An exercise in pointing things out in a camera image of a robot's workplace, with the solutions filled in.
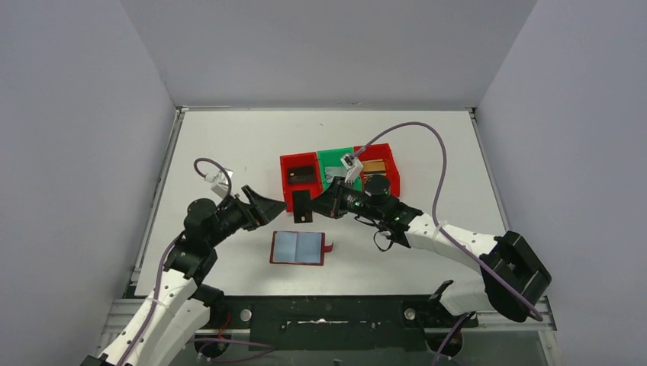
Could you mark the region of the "red leather card holder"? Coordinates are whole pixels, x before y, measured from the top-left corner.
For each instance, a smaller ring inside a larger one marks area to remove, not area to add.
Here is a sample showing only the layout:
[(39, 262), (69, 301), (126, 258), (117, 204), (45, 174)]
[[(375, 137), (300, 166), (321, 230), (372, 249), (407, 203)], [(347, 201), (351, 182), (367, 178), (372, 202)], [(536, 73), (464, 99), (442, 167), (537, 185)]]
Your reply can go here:
[(325, 233), (275, 231), (269, 256), (271, 264), (323, 266), (325, 255), (332, 252), (334, 242)]

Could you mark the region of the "black VIP credit card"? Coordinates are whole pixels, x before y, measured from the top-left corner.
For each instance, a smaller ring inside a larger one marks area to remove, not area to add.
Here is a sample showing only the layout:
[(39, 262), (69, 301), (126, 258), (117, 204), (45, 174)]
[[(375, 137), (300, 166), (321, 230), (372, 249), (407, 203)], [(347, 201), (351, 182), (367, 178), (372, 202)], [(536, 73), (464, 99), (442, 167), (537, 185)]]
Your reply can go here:
[(291, 196), (294, 223), (312, 223), (311, 192), (309, 190), (293, 191)]

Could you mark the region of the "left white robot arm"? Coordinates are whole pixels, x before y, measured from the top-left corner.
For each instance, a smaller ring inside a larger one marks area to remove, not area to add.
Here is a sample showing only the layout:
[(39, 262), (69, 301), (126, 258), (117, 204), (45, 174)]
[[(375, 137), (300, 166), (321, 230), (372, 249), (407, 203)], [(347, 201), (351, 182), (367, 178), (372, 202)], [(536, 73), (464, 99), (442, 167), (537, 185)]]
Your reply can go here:
[(184, 230), (159, 260), (152, 291), (115, 340), (83, 365), (168, 365), (202, 326), (224, 319), (223, 292), (203, 283), (217, 261), (216, 246), (238, 230), (269, 224), (287, 208), (247, 185), (242, 191), (246, 201), (227, 194), (218, 204), (208, 198), (189, 204)]

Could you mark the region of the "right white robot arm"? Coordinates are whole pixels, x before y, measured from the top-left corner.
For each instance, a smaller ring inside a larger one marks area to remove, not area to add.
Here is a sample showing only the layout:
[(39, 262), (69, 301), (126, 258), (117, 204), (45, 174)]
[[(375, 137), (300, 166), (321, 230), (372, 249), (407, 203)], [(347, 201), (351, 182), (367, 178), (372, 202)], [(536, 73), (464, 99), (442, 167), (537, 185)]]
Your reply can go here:
[(552, 276), (519, 233), (496, 236), (441, 223), (392, 195), (389, 180), (382, 176), (370, 178), (364, 191), (337, 177), (306, 206), (334, 219), (345, 214), (364, 217), (393, 243), (432, 252), (479, 273), (477, 281), (451, 280), (430, 303), (430, 318), (441, 326), (459, 315), (486, 310), (518, 323), (543, 319), (536, 305)]

